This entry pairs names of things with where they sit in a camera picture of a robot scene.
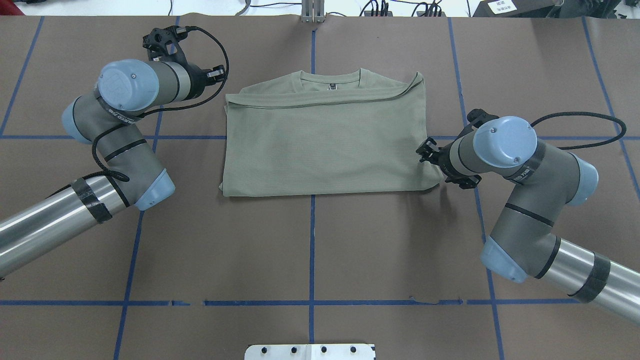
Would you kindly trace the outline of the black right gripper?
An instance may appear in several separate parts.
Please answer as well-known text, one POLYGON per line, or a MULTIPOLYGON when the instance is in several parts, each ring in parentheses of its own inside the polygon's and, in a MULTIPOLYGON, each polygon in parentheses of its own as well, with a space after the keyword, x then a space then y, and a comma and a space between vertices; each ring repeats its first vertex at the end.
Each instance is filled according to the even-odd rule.
POLYGON ((420 163, 437 165, 445 175, 445 183, 453 183, 460 189, 476 189, 482 180, 482 176, 462 162, 457 142, 438 146, 434 138, 427 137, 416 149, 416 154, 420 163))

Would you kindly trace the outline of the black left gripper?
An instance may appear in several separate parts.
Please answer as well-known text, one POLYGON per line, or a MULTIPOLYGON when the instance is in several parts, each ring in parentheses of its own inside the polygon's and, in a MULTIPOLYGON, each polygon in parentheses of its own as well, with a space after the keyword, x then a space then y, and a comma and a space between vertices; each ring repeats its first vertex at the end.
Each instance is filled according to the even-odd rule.
POLYGON ((201 69, 198 66, 188 66, 190 79, 189 99, 201 96, 205 88, 219 84, 227 79, 227 69, 224 64, 220 64, 211 69, 201 69))

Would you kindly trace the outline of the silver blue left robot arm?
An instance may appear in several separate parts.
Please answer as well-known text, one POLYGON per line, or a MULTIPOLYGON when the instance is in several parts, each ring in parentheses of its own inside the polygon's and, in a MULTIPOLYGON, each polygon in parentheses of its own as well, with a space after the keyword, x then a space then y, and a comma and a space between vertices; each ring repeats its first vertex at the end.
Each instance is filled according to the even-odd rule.
POLYGON ((63 112, 66 132, 91 146, 99 171, 84 175, 1 222, 1 277, 24 267, 128 207, 144 211, 176 187, 137 127, 152 108, 194 100, 226 84, 229 64, 201 69, 189 61, 123 59, 106 64, 94 88, 63 112))

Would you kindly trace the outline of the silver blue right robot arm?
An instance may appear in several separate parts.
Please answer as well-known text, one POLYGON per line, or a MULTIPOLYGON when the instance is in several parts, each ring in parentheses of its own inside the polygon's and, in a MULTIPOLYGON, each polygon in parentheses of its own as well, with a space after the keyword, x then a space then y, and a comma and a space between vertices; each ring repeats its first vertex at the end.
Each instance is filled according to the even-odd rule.
POLYGON ((539 139, 534 123, 521 117, 474 109, 467 119, 453 142, 438 146, 427 137, 416 153, 461 189, 475 189, 487 173, 514 185, 484 242, 482 264, 515 283, 546 281, 579 303, 638 325, 639 273, 553 234, 564 207, 582 205, 595 193, 597 169, 539 139))

